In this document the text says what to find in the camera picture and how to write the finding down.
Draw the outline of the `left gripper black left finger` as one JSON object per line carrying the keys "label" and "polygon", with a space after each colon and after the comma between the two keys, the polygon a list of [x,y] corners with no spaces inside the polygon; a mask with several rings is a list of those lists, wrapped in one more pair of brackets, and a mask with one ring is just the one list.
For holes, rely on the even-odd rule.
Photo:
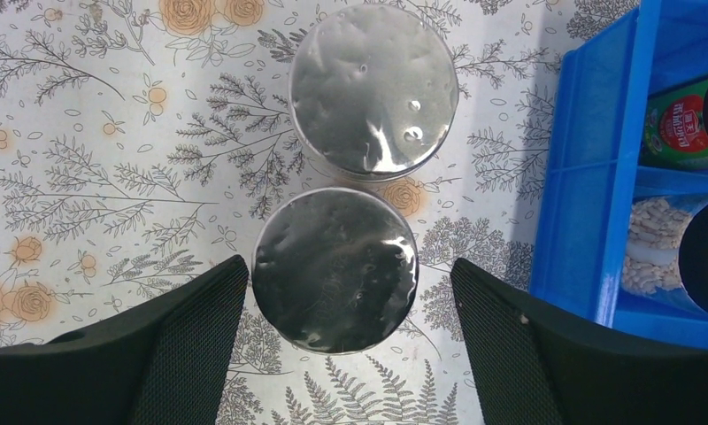
{"label": "left gripper black left finger", "polygon": [[0,424],[213,424],[248,279],[233,256],[46,344],[0,348]]}

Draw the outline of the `yellow cap sauce bottle front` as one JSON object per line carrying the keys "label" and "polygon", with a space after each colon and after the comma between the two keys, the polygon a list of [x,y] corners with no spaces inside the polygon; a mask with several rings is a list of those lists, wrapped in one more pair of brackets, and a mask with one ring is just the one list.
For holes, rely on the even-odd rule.
{"label": "yellow cap sauce bottle front", "polygon": [[649,97],[639,161],[708,170],[708,74]]}

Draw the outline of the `clear jar black knob lid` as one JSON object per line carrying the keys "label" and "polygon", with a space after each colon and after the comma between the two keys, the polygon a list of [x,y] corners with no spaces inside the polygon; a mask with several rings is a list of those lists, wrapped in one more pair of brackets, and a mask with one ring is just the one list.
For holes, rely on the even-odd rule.
{"label": "clear jar black knob lid", "polygon": [[620,286],[635,296],[708,315],[708,194],[633,203]]}

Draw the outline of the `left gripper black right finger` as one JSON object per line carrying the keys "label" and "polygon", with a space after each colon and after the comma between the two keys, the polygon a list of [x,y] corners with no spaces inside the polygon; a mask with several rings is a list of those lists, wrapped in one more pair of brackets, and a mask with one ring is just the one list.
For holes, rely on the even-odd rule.
{"label": "left gripper black right finger", "polygon": [[487,424],[708,424],[708,351],[633,336],[467,259],[452,293]]}

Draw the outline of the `silver lid jar white beads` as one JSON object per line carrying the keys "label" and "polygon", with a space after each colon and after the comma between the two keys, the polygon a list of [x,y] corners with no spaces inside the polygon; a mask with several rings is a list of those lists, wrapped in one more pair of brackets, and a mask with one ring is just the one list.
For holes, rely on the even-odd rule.
{"label": "silver lid jar white beads", "polygon": [[389,338],[410,312],[418,247],[404,216],[374,193],[313,189],[268,217],[250,276],[259,311],[294,346],[361,352]]}

